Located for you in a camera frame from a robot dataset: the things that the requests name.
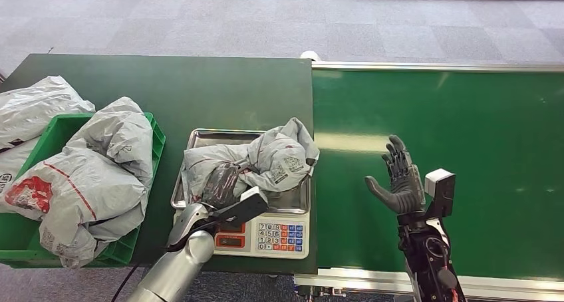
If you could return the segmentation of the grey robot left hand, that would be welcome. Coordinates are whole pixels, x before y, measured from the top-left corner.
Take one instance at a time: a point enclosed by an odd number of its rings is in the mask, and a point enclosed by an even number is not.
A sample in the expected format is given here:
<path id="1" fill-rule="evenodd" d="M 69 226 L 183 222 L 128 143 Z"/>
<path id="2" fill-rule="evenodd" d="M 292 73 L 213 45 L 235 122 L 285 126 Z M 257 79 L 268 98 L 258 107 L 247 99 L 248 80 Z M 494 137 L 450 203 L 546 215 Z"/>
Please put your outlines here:
<path id="1" fill-rule="evenodd" d="M 224 163 L 214 168 L 204 185 L 201 203 L 219 210 L 238 202 L 234 192 L 238 175 L 239 166 L 236 164 Z"/>

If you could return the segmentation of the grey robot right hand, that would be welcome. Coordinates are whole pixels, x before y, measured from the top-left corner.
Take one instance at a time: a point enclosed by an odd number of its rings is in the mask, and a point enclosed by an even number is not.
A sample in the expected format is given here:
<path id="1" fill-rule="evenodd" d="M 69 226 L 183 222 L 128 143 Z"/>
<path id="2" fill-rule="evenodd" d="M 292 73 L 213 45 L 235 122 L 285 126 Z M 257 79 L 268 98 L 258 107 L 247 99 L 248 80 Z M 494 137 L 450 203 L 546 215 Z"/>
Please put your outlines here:
<path id="1" fill-rule="evenodd" d="M 386 165 L 390 188 L 383 188 L 372 176 L 365 176 L 364 182 L 370 192 L 394 213 L 421 212 L 426 200 L 418 167 L 397 135 L 391 134 L 388 139 L 387 153 L 381 158 Z"/>

